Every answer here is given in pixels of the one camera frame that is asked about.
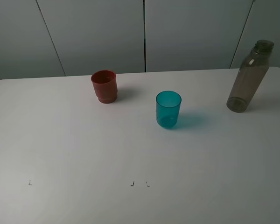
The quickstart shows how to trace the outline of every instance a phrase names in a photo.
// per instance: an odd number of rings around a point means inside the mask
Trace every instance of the white table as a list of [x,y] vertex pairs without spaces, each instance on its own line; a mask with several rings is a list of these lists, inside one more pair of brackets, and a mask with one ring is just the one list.
[[109,105],[89,76],[0,81],[0,224],[280,224],[280,69],[242,114],[237,71],[119,74]]

